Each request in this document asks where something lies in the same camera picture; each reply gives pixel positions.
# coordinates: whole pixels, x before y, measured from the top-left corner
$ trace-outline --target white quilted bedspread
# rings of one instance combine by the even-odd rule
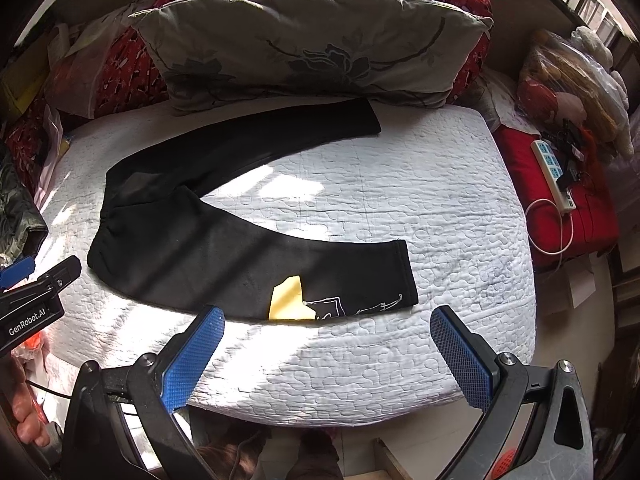
[[[274,98],[183,117],[164,103],[76,130],[43,211],[50,234],[37,262],[37,272],[71,254],[83,264],[61,295],[65,317],[47,330],[53,355],[71,367],[88,359],[131,364],[192,319],[122,298],[86,267],[113,164],[203,124],[327,101]],[[453,400],[459,390],[429,334],[431,310],[444,303],[496,351],[532,357],[535,296],[524,215],[482,117],[459,107],[372,106],[379,138],[288,156],[204,200],[300,237],[404,238],[418,305],[318,326],[227,321],[190,403],[266,424],[326,426],[370,424]]]

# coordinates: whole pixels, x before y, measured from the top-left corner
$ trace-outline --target floor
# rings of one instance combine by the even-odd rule
[[[593,259],[596,292],[577,308],[564,272],[536,279],[538,319],[533,364],[553,366],[560,359],[571,361],[578,372],[590,407],[593,403],[598,364],[613,348],[613,300],[606,258]],[[515,447],[529,411],[521,410],[506,448]],[[479,410],[464,400],[425,408],[419,412],[367,426],[343,428],[335,441],[345,476],[374,469],[372,440],[381,438],[414,480],[438,476],[464,442],[479,417]],[[298,430],[276,428],[262,456],[262,471],[256,479],[284,479],[297,453]]]

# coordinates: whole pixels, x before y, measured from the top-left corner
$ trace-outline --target white power strip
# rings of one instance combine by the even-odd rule
[[[536,159],[540,165],[542,173],[545,174],[546,183],[551,190],[551,194],[554,197],[554,202],[558,207],[560,214],[568,213],[575,209],[574,198],[571,196],[571,192],[560,191],[556,180],[562,175],[562,168],[554,155],[551,146],[549,146],[544,140],[534,140],[531,143],[531,149],[536,155]]]

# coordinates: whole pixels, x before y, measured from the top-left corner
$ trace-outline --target plastic bag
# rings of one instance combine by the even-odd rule
[[[47,103],[69,114],[94,118],[97,85],[111,45],[129,27],[129,15],[154,0],[136,0],[89,23],[45,83]]]
[[[580,102],[566,95],[558,99],[563,92]],[[613,142],[625,158],[634,153],[619,83],[591,56],[551,32],[540,30],[534,35],[520,72],[518,104],[543,128],[561,125],[562,118],[584,117],[584,124],[576,125],[591,130],[597,143]]]

